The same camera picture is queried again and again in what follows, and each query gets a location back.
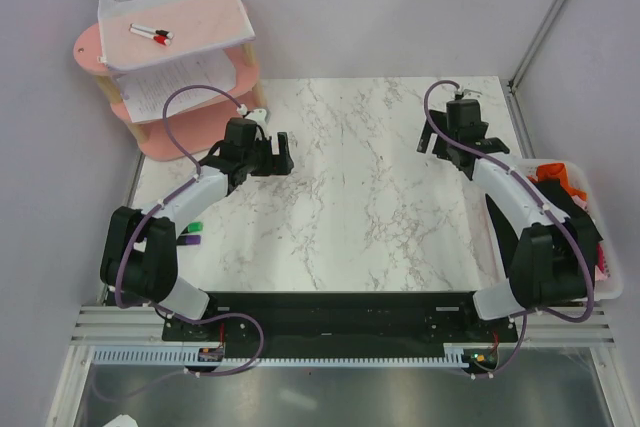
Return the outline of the black printed t-shirt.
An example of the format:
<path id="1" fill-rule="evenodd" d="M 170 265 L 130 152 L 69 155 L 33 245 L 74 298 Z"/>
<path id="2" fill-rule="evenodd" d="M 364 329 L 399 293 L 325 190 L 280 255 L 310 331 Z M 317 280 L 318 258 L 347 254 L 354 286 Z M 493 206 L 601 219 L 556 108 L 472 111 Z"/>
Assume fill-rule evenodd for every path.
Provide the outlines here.
<path id="1" fill-rule="evenodd" d="M 564 211 L 572 219 L 588 219 L 587 224 L 589 227 L 592 227 L 594 231 L 594 240 L 591 242 L 591 246 L 583 251 L 583 254 L 589 267 L 599 269 L 601 267 L 601 249 L 599 244 L 603 238 L 595 227 L 593 219 L 586 211 L 586 194 L 580 192 L 577 196 L 572 197 L 558 179 L 548 178 L 546 180 L 536 180 L 531 177 L 530 181 L 540 195 L 550 201 L 556 208 Z M 511 263 L 519 238 L 514 230 L 514 224 L 507 219 L 504 212 L 489 195 L 486 195 L 486 204 L 495 230 L 505 275 L 509 277 Z"/>

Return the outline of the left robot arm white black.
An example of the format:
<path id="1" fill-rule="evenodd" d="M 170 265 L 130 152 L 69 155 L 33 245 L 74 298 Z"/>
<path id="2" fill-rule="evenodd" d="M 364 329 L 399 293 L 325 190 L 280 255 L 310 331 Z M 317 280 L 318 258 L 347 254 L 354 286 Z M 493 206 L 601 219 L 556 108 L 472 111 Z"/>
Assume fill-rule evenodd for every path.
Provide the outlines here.
<path id="1" fill-rule="evenodd" d="M 277 145 L 258 135 L 217 142 L 196 163 L 184 184 L 142 209 L 120 207 L 112 214 L 100 278 L 120 308 L 150 303 L 185 319 L 185 329 L 208 340 L 219 329 L 210 296 L 179 273 L 177 239 L 206 209 L 233 193 L 249 176 L 285 176 L 293 170 L 289 139 Z"/>

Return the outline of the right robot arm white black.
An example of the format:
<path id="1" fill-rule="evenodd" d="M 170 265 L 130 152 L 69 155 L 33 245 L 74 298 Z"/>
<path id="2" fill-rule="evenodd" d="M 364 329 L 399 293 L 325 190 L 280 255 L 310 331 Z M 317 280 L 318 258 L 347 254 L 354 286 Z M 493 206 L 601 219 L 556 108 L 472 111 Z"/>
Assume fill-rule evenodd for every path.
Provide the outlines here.
<path id="1" fill-rule="evenodd" d="M 482 190 L 499 247 L 505 278 L 474 293 L 474 306 L 458 315 L 460 333 L 481 340 L 495 319 L 536 310 L 557 315 L 557 304 L 577 300 L 586 303 L 583 314 L 562 318 L 585 321 L 595 302 L 598 228 L 563 187 L 542 190 L 531 181 L 487 130 L 478 104 L 451 104 L 444 112 L 427 110 L 417 147 L 451 163 Z"/>

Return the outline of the orange t-shirt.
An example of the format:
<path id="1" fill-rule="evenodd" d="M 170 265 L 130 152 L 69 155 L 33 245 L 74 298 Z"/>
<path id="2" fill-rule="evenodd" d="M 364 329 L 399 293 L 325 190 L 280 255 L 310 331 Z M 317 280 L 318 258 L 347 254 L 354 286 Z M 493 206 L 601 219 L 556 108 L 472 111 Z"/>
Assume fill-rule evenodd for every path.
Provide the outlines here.
<path id="1" fill-rule="evenodd" d="M 582 201 L 588 200 L 588 194 L 586 192 L 571 185 L 566 165 L 562 162 L 538 165 L 535 169 L 535 174 L 533 176 L 528 176 L 528 179 L 533 183 L 556 180 L 571 197 L 578 197 Z"/>

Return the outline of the green cap marker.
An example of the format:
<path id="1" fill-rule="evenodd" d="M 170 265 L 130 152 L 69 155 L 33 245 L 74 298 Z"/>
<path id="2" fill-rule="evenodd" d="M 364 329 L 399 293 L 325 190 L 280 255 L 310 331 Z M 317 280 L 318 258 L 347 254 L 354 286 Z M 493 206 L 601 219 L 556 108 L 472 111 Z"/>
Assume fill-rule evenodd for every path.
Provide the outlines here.
<path id="1" fill-rule="evenodd" d="M 203 227 L 204 227 L 204 225 L 203 225 L 203 223 L 201 221 L 191 222 L 184 229 L 184 232 L 185 233 L 201 232 L 203 230 Z"/>

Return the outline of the purple cap marker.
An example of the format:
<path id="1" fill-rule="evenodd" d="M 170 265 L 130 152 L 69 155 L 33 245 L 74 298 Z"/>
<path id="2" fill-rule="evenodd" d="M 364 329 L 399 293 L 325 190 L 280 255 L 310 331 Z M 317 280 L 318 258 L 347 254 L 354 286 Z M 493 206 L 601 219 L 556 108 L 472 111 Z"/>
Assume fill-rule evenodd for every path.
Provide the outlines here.
<path id="1" fill-rule="evenodd" d="M 198 234 L 185 234 L 177 238 L 178 246 L 197 246 L 201 243 L 201 236 Z"/>

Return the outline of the white mesh zipper pouch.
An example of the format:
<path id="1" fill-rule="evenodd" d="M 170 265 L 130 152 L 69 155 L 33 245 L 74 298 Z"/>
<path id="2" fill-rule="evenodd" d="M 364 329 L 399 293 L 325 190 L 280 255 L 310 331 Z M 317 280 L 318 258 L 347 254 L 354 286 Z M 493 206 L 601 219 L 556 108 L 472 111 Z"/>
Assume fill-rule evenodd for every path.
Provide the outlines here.
<path id="1" fill-rule="evenodd" d="M 101 62 L 133 72 L 255 39 L 241 0 L 99 0 Z M 168 46 L 130 32 L 133 24 L 173 34 Z"/>

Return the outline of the printed paper sheets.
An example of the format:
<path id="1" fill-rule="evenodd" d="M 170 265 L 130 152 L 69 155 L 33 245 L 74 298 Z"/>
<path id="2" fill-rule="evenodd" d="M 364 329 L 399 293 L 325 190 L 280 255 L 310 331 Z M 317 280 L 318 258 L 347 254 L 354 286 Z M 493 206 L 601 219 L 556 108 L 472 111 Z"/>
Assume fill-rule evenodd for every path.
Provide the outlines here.
<path id="1" fill-rule="evenodd" d="M 117 85 L 131 121 L 141 123 L 161 119 L 167 98 L 185 86 L 232 90 L 236 86 L 236 68 L 224 51 L 213 51 L 126 74 L 117 80 Z"/>

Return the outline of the red cap whiteboard marker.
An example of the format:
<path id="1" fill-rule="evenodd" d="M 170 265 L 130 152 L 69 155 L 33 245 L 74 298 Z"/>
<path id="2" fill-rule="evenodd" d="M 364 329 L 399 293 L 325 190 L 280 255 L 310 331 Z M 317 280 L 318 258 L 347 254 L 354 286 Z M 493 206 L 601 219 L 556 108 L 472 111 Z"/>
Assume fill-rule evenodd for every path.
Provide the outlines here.
<path id="1" fill-rule="evenodd" d="M 149 33 L 149 32 L 137 30 L 137 29 L 134 29 L 134 28 L 130 28 L 129 31 L 134 35 L 153 40 L 154 42 L 156 42 L 156 43 L 158 43 L 160 45 L 163 45 L 163 46 L 169 46 L 171 44 L 171 40 L 169 38 L 167 38 L 166 36 L 163 36 L 163 35 L 159 35 L 159 34 L 155 34 L 155 33 Z"/>

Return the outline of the black cap whiteboard marker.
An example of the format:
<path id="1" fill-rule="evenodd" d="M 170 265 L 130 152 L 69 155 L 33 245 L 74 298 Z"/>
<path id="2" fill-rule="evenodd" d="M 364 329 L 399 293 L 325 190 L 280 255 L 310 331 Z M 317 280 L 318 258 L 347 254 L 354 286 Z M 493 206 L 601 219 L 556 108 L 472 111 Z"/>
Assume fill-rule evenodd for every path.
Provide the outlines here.
<path id="1" fill-rule="evenodd" d="M 135 23 L 132 23 L 130 25 L 130 28 L 139 32 L 144 32 L 146 34 L 149 34 L 152 37 L 162 36 L 168 40 L 172 40 L 174 38 L 174 34 L 171 31 L 165 30 L 165 29 L 156 29 L 156 28 L 146 27 L 139 24 L 135 24 Z"/>

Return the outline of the magenta garment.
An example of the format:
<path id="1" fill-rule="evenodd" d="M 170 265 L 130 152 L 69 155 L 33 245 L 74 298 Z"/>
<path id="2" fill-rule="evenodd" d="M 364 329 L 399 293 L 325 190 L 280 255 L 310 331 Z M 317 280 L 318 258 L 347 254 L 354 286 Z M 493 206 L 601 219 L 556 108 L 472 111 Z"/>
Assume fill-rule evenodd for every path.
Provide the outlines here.
<path id="1" fill-rule="evenodd" d="M 595 279 L 597 282 L 604 281 L 610 277 L 609 268 L 603 248 L 603 243 L 597 245 L 597 264 L 595 269 Z"/>

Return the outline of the white plastic laundry basket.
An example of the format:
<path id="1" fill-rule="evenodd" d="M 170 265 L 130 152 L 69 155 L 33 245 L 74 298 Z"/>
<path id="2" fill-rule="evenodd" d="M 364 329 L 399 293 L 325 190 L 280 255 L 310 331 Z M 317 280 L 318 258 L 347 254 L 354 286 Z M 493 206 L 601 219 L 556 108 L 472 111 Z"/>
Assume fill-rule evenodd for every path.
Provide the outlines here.
<path id="1" fill-rule="evenodd" d="M 610 237 L 609 232 L 607 231 L 603 218 L 601 215 L 601 209 L 597 202 L 596 196 L 589 184 L 585 173 L 574 163 L 566 161 L 566 160 L 553 160 L 553 159 L 523 159 L 517 158 L 518 169 L 527 176 L 533 176 L 535 174 L 535 169 L 538 165 L 553 163 L 553 162 L 562 162 L 566 165 L 569 182 L 575 188 L 578 188 L 588 194 L 588 200 L 586 201 L 586 211 L 589 213 L 593 222 L 599 231 L 600 235 L 603 237 L 601 241 L 603 243 L 603 248 L 609 268 L 610 277 L 604 281 L 597 282 L 595 280 L 594 287 L 594 300 L 595 301 L 604 301 L 604 300 L 612 300 L 618 298 L 623 291 L 623 279 L 621 274 L 620 265 L 618 259 L 611 248 L 610 245 Z M 489 211 L 487 209 L 486 204 L 486 195 L 485 195 L 485 210 L 486 217 L 490 218 Z M 495 230 L 492 224 L 490 230 L 490 237 L 492 248 L 494 252 L 495 264 L 497 269 L 497 276 L 499 279 L 505 279 L 507 276 L 505 275 L 504 267 L 501 261 L 499 246 L 497 243 L 497 238 L 495 235 Z"/>

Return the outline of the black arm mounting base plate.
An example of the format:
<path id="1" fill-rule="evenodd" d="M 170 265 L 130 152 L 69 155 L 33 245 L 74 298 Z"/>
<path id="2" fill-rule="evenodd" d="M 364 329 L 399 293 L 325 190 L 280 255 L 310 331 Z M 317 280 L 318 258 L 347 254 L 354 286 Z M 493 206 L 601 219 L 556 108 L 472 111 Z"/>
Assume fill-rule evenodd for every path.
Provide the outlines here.
<path id="1" fill-rule="evenodd" d="M 220 341 L 250 357 L 391 357 L 438 355 L 447 343 L 512 343 L 507 319 L 483 321 L 470 292 L 251 293 L 214 292 L 208 325 L 165 323 L 165 341 Z"/>

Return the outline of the aluminium rail frame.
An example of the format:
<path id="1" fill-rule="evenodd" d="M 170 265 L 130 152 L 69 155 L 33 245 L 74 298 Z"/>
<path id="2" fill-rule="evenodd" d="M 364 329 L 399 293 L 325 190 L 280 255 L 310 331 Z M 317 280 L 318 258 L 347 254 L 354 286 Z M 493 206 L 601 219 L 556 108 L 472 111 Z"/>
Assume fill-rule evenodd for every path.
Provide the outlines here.
<path id="1" fill-rule="evenodd" d="M 72 332 L 74 345 L 158 345 L 165 322 L 155 310 L 135 307 L 85 306 Z M 525 348 L 611 347 L 614 338 L 608 317 L 598 307 L 584 323 L 564 322 L 550 314 L 528 317 Z"/>

